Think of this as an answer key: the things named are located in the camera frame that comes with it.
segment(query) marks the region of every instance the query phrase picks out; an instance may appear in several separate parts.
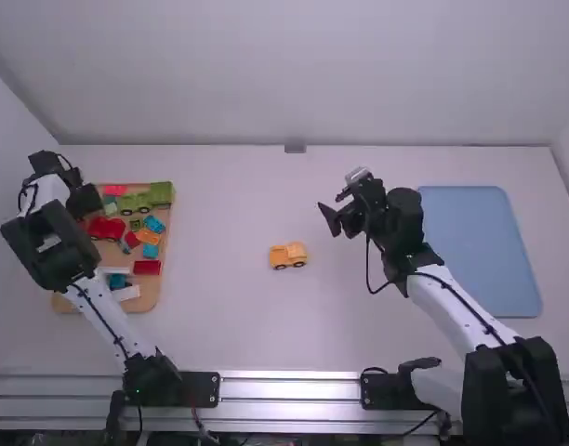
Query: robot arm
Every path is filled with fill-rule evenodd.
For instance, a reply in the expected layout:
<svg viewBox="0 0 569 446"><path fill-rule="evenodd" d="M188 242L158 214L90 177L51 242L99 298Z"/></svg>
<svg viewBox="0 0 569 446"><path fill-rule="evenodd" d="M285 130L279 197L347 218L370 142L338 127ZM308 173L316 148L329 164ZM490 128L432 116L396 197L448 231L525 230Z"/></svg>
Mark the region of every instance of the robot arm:
<svg viewBox="0 0 569 446"><path fill-rule="evenodd" d="M129 325L97 268L99 251L76 223L102 207L96 188L84 184L78 168L64 168L56 153L39 151L29 160L34 174L23 181L20 212L2 225L2 235L34 281L62 293L112 346L130 400L179 405L185 394L179 371Z"/></svg>
<svg viewBox="0 0 569 446"><path fill-rule="evenodd" d="M373 242L384 272L450 340L464 371L424 358L399 366L381 394L417 398L462 422L476 445L558 445L569 438L569 417L557 359L541 337L523 339L487 313L452 277L443 260L424 242L421 197L415 190L386 192L365 168L346 176L337 196L353 200L335 211L318 203L334 237L364 232Z"/></svg>

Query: orange block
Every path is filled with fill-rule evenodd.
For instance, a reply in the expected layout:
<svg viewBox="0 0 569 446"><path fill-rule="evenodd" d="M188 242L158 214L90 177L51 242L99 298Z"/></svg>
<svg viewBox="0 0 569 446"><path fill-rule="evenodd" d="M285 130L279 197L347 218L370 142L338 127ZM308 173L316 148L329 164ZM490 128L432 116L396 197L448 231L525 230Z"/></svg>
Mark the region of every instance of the orange block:
<svg viewBox="0 0 569 446"><path fill-rule="evenodd" d="M136 238L142 243L158 244L161 241L161 235L151 230L139 230L136 232Z"/></svg>

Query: wooden tray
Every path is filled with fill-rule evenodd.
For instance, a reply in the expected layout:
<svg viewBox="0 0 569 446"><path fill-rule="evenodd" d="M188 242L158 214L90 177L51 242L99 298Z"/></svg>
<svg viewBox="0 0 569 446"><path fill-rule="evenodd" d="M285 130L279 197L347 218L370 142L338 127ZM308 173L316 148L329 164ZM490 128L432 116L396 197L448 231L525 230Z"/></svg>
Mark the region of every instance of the wooden tray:
<svg viewBox="0 0 569 446"><path fill-rule="evenodd" d="M104 184L97 185L97 189L102 196ZM127 193L138 193L147 190L150 187L148 183L127 184ZM146 216L156 216L166 226L163 232L161 241L159 242L159 256L158 259L162 262L161 267L165 265L165 250L169 237L169 223L171 217L170 209L153 209L149 214L134 213L131 216L121 216L118 214L111 216L111 218L121 218L125 221L127 229L129 230L129 220L134 218L143 219ZM106 240L96 240L94 244L100 252L102 260L101 267L121 267L133 269L135 260L144 260L142 255L142 244L132 250L131 254L124 254L117 243L109 242ZM129 276L128 281L134 285L139 285L140 297L128 299L120 303L121 307L126 313L145 313L154 308L158 302L161 294L161 275L158 276ZM78 310L73 304L67 300L63 295L54 293L51 296L51 307L56 313L77 313Z"/></svg>

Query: small toy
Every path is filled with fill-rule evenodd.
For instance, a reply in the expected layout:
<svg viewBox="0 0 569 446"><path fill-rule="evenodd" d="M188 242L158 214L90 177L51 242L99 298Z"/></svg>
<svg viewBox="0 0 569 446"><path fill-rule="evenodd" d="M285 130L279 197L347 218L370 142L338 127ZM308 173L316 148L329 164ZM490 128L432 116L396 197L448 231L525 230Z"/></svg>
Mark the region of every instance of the small toy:
<svg viewBox="0 0 569 446"><path fill-rule="evenodd" d="M158 257L158 245L154 244L144 244L144 249L142 249L142 255L144 258L157 258Z"/></svg>
<svg viewBox="0 0 569 446"><path fill-rule="evenodd" d="M301 242L270 248L270 264L274 269L301 268L307 264L307 250Z"/></svg>
<svg viewBox="0 0 569 446"><path fill-rule="evenodd" d="M127 192L125 184L108 184L103 188L105 195L121 196Z"/></svg>
<svg viewBox="0 0 569 446"><path fill-rule="evenodd" d="M113 299L117 302L123 302L124 300L135 299L139 297L139 285L127 286L121 290L113 290Z"/></svg>
<svg viewBox="0 0 569 446"><path fill-rule="evenodd" d="M160 260L136 260L134 262L134 274L136 275L153 275L158 276L161 274L161 261Z"/></svg>
<svg viewBox="0 0 569 446"><path fill-rule="evenodd" d="M109 203L117 203L117 200L112 195L103 195L102 196L102 203L109 204Z"/></svg>
<svg viewBox="0 0 569 446"><path fill-rule="evenodd" d="M131 216L136 211L148 214L152 208L148 195L149 192L140 192L117 197L119 213L122 216Z"/></svg>
<svg viewBox="0 0 569 446"><path fill-rule="evenodd" d="M140 240L138 240L136 234L131 230L129 230L124 236L124 241L126 242L129 249L134 249L136 246L140 244Z"/></svg>
<svg viewBox="0 0 569 446"><path fill-rule="evenodd" d="M173 183L171 181L159 181L151 183L149 199L151 205L158 209L168 209L173 203Z"/></svg>
<svg viewBox="0 0 569 446"><path fill-rule="evenodd" d="M105 216L114 216L115 214L117 214L116 203L107 203L104 205L103 209L105 210Z"/></svg>
<svg viewBox="0 0 569 446"><path fill-rule="evenodd" d="M142 229L142 220L139 218L133 218L129 220L129 228L136 232L137 230Z"/></svg>
<svg viewBox="0 0 569 446"><path fill-rule="evenodd" d="M126 229L126 223L120 218L107 218L105 216L95 216L88 224L86 233L92 240L107 239L117 242Z"/></svg>
<svg viewBox="0 0 569 446"><path fill-rule="evenodd" d="M130 248L129 245L126 243L125 238L122 237L121 240L117 241L117 244L119 245L119 249L121 249L122 253L132 254L132 248Z"/></svg>
<svg viewBox="0 0 569 446"><path fill-rule="evenodd" d="M156 232L157 234L160 234L165 230L165 225L163 222L155 216L144 217L144 226L152 232Z"/></svg>
<svg viewBox="0 0 569 446"><path fill-rule="evenodd" d="M161 241L161 236L159 234L146 229L136 232L136 237L138 237L138 240L142 243L147 244L158 244Z"/></svg>
<svg viewBox="0 0 569 446"><path fill-rule="evenodd" d="M111 274L123 274L124 276L129 276L129 268L125 267L99 267L99 272L105 276Z"/></svg>
<svg viewBox="0 0 569 446"><path fill-rule="evenodd" d="M127 276L125 274L111 274L109 276L109 288L113 290L121 290L126 288Z"/></svg>

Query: red block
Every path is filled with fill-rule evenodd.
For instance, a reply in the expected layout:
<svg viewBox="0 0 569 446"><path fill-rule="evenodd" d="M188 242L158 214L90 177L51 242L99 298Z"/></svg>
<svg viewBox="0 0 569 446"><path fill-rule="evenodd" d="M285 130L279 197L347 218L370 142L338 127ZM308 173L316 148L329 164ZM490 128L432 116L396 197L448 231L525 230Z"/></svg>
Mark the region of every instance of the red block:
<svg viewBox="0 0 569 446"><path fill-rule="evenodd" d="M124 240L126 241L127 246L129 246L129 249L134 249L136 246L140 244L140 240L138 240L136 234L131 230L126 234Z"/></svg>
<svg viewBox="0 0 569 446"><path fill-rule="evenodd" d="M136 260L134 262L134 274L136 275L149 274L152 276L158 276L161 274L161 261Z"/></svg>

